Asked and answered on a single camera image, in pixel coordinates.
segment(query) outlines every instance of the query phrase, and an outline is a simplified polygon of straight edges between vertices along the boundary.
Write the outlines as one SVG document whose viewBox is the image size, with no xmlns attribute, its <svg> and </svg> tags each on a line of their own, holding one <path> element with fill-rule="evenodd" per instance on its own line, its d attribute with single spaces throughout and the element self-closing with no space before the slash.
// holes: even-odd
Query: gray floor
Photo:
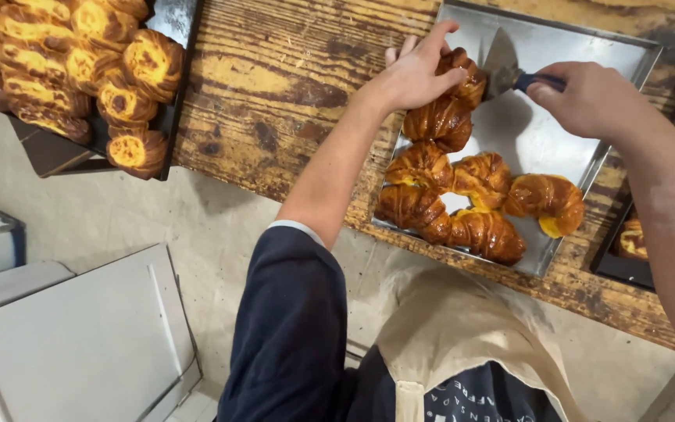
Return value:
<svg viewBox="0 0 675 422">
<path fill-rule="evenodd" d="M 229 373 L 249 257 L 278 206 L 181 168 L 163 183 L 121 172 L 39 179 L 0 115 L 0 210 L 27 225 L 28 260 L 61 261 L 80 274 L 167 242 L 205 378 L 218 388 Z M 334 255 L 348 283 L 348 337 L 364 345 L 384 321 L 392 283 L 438 265 L 349 229 Z M 553 324 L 569 383 L 590 420 L 636 421 L 675 372 L 675 351 L 519 293 L 507 295 L 541 309 Z"/>
</svg>

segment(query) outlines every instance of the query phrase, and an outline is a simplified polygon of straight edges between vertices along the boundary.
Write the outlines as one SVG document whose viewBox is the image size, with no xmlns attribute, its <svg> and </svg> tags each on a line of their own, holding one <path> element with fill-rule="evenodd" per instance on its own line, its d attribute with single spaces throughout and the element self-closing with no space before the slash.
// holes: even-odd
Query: hand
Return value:
<svg viewBox="0 0 675 422">
<path fill-rule="evenodd" d="M 567 132 L 582 138 L 622 143 L 641 129 L 670 125 L 616 69 L 597 63 L 554 63 L 541 69 L 567 82 L 561 93 L 536 82 L 527 94 L 548 110 Z"/>
<path fill-rule="evenodd" d="M 398 52 L 389 48 L 385 52 L 387 69 L 367 83 L 362 90 L 372 91 L 381 98 L 389 114 L 397 110 L 411 110 L 435 100 L 451 86 L 460 83 L 467 71 L 454 68 L 444 75 L 435 76 L 436 65 L 442 54 L 451 53 L 444 35 L 460 28 L 452 20 L 439 22 L 420 43 L 411 35 L 405 39 Z"/>
</svg>

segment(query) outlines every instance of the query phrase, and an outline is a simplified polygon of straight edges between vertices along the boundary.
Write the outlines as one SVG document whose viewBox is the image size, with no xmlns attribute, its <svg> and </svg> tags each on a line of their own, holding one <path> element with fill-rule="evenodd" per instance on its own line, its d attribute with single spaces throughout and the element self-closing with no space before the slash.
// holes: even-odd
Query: beige apron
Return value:
<svg viewBox="0 0 675 422">
<path fill-rule="evenodd" d="M 489 361 L 544 390 L 563 422 L 587 421 L 557 363 L 560 356 L 552 358 L 501 300 L 464 274 L 447 269 L 424 272 L 398 300 L 399 308 L 377 337 L 395 380 L 397 422 L 425 420 L 427 392 Z"/>
</svg>

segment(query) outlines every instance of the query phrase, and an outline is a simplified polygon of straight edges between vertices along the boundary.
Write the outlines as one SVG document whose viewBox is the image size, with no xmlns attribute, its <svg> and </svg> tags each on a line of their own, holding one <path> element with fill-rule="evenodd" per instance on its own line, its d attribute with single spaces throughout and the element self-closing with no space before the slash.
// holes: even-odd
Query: wooden table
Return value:
<svg viewBox="0 0 675 422">
<path fill-rule="evenodd" d="M 485 4 L 485 0 L 474 0 Z M 675 0 L 489 0 L 489 5 L 621 32 L 667 47 L 644 92 L 675 107 Z M 439 0 L 206 0 L 175 161 L 282 201 L 341 116 L 351 93 L 378 74 L 383 52 L 423 36 Z M 658 297 L 590 274 L 588 265 L 626 190 L 612 154 L 587 196 L 579 231 L 539 279 L 370 224 L 403 113 L 377 135 L 345 225 L 480 274 L 564 309 L 675 349 Z"/>
</svg>

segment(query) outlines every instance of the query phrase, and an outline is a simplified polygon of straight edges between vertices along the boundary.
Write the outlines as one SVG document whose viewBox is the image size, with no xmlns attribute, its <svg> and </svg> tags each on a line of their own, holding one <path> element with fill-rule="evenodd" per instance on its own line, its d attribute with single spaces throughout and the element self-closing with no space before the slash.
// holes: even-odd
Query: spatula handle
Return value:
<svg viewBox="0 0 675 422">
<path fill-rule="evenodd" d="M 543 73 L 521 74 L 518 81 L 514 83 L 514 89 L 519 89 L 520 91 L 527 93 L 527 87 L 533 82 L 545 83 L 559 92 L 564 92 L 564 90 L 567 89 L 566 81 Z"/>
</svg>

